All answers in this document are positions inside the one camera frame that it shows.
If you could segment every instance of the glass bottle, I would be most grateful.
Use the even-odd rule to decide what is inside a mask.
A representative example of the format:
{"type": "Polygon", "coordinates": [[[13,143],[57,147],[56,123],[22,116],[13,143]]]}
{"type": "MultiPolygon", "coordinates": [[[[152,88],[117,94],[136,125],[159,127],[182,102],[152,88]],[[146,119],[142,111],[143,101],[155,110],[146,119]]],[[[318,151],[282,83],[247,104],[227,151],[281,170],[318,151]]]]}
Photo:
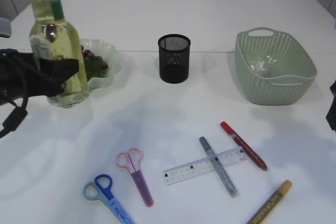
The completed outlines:
{"type": "Polygon", "coordinates": [[[35,16],[29,40],[36,65],[39,58],[47,60],[76,59],[79,71],[64,84],[64,92],[48,97],[48,101],[62,108],[70,108],[89,96],[85,66],[77,31],[65,20],[60,0],[30,0],[35,16]]]}

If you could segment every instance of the marker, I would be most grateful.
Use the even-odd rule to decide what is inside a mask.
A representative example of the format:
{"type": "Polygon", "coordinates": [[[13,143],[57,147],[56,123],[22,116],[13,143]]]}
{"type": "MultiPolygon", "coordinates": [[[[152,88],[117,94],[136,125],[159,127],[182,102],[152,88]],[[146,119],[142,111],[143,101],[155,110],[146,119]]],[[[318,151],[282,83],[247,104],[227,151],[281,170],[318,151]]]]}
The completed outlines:
{"type": "Polygon", "coordinates": [[[252,161],[261,169],[267,170],[265,162],[255,153],[250,146],[226,123],[222,122],[221,127],[226,131],[226,133],[239,145],[241,146],[247,156],[249,156],[252,161]]]}
{"type": "Polygon", "coordinates": [[[246,224],[260,224],[266,216],[272,211],[272,209],[279,203],[286,192],[292,186],[292,182],[286,180],[281,186],[272,194],[271,197],[263,204],[262,207],[253,215],[253,217],[246,224]]]}
{"type": "Polygon", "coordinates": [[[200,139],[201,145],[203,146],[203,149],[205,150],[206,155],[210,157],[210,160],[212,164],[214,165],[215,170],[217,174],[219,175],[221,181],[223,182],[226,189],[229,191],[231,197],[234,198],[237,195],[237,189],[232,183],[229,175],[227,175],[226,171],[224,170],[224,167],[222,166],[215,152],[211,149],[205,137],[202,136],[199,139],[200,139]]]}

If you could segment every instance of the red marker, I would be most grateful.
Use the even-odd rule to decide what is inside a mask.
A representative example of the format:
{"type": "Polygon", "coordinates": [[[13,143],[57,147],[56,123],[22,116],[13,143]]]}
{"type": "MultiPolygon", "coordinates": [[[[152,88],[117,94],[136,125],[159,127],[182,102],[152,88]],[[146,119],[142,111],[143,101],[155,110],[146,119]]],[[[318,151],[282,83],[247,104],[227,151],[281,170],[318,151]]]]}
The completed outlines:
{"type": "Polygon", "coordinates": [[[226,133],[232,137],[232,139],[241,146],[245,153],[252,159],[252,161],[261,169],[267,170],[265,162],[255,153],[250,146],[226,123],[222,122],[221,127],[226,131],[226,133]]]}

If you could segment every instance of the scissor blade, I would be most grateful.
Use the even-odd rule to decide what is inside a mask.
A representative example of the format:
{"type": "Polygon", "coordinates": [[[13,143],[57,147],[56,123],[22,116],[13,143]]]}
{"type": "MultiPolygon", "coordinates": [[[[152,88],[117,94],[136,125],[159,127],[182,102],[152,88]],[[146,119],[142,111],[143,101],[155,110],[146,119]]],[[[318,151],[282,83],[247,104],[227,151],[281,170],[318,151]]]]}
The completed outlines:
{"type": "Polygon", "coordinates": [[[119,201],[114,197],[106,206],[112,211],[112,213],[117,217],[117,219],[123,224],[135,224],[132,218],[128,215],[119,201]]]}
{"type": "Polygon", "coordinates": [[[132,173],[131,175],[143,201],[145,202],[145,205],[147,207],[151,207],[154,204],[154,201],[151,196],[151,193],[149,192],[145,179],[143,178],[142,172],[138,170],[135,173],[132,173]]]}
{"type": "Polygon", "coordinates": [[[129,158],[129,160],[130,160],[130,162],[131,162],[131,165],[132,165],[132,167],[133,167],[134,171],[136,172],[137,170],[136,170],[136,168],[134,167],[134,164],[133,164],[133,161],[132,161],[131,155],[130,155],[129,153],[127,153],[127,156],[128,156],[128,158],[129,158]]]}

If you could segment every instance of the yellow liquid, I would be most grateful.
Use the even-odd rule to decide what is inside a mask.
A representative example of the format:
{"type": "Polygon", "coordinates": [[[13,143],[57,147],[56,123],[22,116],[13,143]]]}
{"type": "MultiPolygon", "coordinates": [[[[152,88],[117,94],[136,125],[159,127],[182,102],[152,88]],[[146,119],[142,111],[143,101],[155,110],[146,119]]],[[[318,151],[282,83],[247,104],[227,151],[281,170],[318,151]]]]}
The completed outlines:
{"type": "Polygon", "coordinates": [[[79,60],[79,71],[65,82],[64,92],[48,98],[48,101],[55,106],[70,108],[85,100],[89,96],[89,90],[78,33],[64,18],[54,19],[51,3],[56,1],[59,0],[31,0],[36,22],[29,37],[30,42],[33,38],[48,41],[46,44],[49,45],[50,54],[47,59],[79,60]]]}

